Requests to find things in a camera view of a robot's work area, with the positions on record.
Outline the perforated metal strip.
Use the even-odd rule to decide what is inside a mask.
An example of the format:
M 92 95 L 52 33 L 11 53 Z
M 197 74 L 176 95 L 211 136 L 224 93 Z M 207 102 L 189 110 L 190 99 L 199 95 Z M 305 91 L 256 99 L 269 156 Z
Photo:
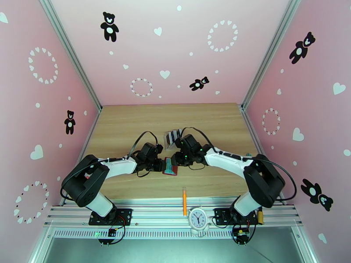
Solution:
M 107 239 L 117 241 L 120 238 L 124 239 L 231 239 L 230 229 L 210 229 L 205 234 L 199 236 L 191 233 L 189 229 L 127 229 L 126 233 L 123 230 L 117 230 L 116 233 L 109 233 L 108 229 L 73 229 L 61 228 L 56 229 L 51 234 L 54 238 L 81 238 L 81 239 Z

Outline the clear plastic card box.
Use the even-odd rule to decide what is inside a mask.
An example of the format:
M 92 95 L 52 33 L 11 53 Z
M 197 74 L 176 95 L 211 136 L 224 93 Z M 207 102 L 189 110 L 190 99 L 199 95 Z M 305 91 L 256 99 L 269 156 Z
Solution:
M 165 133 L 164 143 L 166 150 L 171 150 L 174 147 L 176 140 L 181 136 L 181 131 L 182 129 L 179 128 Z

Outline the aluminium frame post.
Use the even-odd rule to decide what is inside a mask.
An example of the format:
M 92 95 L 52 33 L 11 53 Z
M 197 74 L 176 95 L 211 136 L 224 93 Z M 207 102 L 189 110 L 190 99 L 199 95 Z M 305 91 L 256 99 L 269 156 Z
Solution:
M 80 77 L 86 91 L 88 92 L 90 98 L 94 102 L 98 112 L 100 113 L 102 111 L 102 105 L 92 87 L 92 84 L 86 74 L 86 72 L 83 69 L 83 66 L 78 58 L 78 55 L 69 40 L 69 37 L 63 27 L 62 22 L 59 19 L 58 14 L 55 11 L 55 8 L 51 2 L 51 0 L 39 0 L 44 12 L 46 13 L 49 21 L 51 22 L 51 25 L 53 26 L 62 46 L 64 47 L 71 63 L 73 64 L 78 76 Z
M 282 42 L 284 35 L 286 31 L 289 28 L 289 25 L 300 5 L 302 0 L 289 0 L 286 9 L 280 19 L 280 22 L 277 26 L 277 29 L 272 37 L 272 40 L 268 46 L 268 49 L 263 57 L 263 60 L 261 61 L 259 68 L 251 82 L 251 85 L 242 101 L 240 104 L 240 110 L 245 113 L 249 107 L 249 104 L 258 88 L 260 85 L 265 72 L 267 71 L 272 59 L 274 58 L 274 55 L 276 51 L 279 48 L 280 43 Z

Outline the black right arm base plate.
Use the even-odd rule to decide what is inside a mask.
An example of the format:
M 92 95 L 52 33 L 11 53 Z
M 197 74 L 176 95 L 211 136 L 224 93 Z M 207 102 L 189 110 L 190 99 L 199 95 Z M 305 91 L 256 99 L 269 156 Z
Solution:
M 255 210 L 243 216 L 234 208 L 215 208 L 214 219 L 217 226 L 258 224 Z

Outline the aluminium table edge rail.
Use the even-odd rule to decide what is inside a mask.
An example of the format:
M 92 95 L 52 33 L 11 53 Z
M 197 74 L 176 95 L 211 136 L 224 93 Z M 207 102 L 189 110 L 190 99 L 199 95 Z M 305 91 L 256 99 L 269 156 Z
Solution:
M 77 159 L 77 163 L 84 157 L 84 154 L 85 154 L 85 152 L 86 152 L 86 150 L 87 150 L 87 147 L 88 147 L 89 142 L 90 142 L 90 139 L 91 139 L 91 137 L 92 137 L 92 135 L 93 135 L 93 131 L 94 131 L 95 127 L 96 127 L 96 124 L 97 124 L 97 122 L 98 122 L 98 119 L 99 119 L 99 117 L 100 117 L 100 114 L 101 114 L 101 111 L 98 111 L 98 112 L 97 112 L 97 115 L 96 115 L 95 118 L 94 118 L 93 124 L 92 124 L 92 126 L 91 126 L 91 128 L 90 128 L 90 131 L 89 131 L 89 133 L 88 133 L 88 136 L 87 136 L 87 138 L 86 138 L 86 140 L 85 140 L 85 142 L 84 142 L 84 144 L 83 144 L 82 150 L 81 150 L 81 152 L 80 152 L 80 154 L 79 154 L 79 157 L 78 157 L 78 159 Z
M 247 112 L 242 111 L 242 115 L 259 152 L 252 158 L 253 162 L 244 168 L 244 178 L 252 198 L 260 206 L 270 208 L 284 188 L 285 181 L 279 171 L 276 170 L 277 164 L 261 154 L 263 149 Z

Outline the aluminium mounting rail platform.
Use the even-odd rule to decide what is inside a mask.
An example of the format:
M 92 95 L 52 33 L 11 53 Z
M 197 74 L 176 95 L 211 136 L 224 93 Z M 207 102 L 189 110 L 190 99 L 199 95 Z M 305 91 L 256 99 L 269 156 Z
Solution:
M 189 197 L 187 208 L 202 208 L 208 218 L 214 216 L 215 208 L 227 208 L 234 197 Z M 143 228 L 187 228 L 188 219 L 183 215 L 182 198 L 116 199 L 117 208 L 132 209 L 129 229 Z M 88 228 L 91 211 L 78 207 L 72 201 L 62 206 L 52 206 L 44 217 L 44 227 Z M 271 208 L 263 208 L 265 227 L 302 226 L 301 218 L 294 205 L 275 202 Z

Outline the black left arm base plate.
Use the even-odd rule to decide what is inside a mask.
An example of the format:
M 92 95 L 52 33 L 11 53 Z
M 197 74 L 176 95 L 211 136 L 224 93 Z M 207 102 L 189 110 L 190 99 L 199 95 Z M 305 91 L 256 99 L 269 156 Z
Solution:
M 111 211 L 102 217 L 95 211 L 92 211 L 88 225 L 90 226 L 129 226 L 132 217 L 132 209 L 118 209 L 113 207 Z

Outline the white alarm clock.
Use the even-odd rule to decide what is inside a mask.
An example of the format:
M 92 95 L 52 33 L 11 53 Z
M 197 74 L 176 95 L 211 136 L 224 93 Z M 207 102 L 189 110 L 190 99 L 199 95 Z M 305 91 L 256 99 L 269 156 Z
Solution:
M 201 207 L 195 207 L 190 210 L 188 215 L 190 232 L 197 238 L 203 238 L 209 230 L 209 220 L 206 212 Z

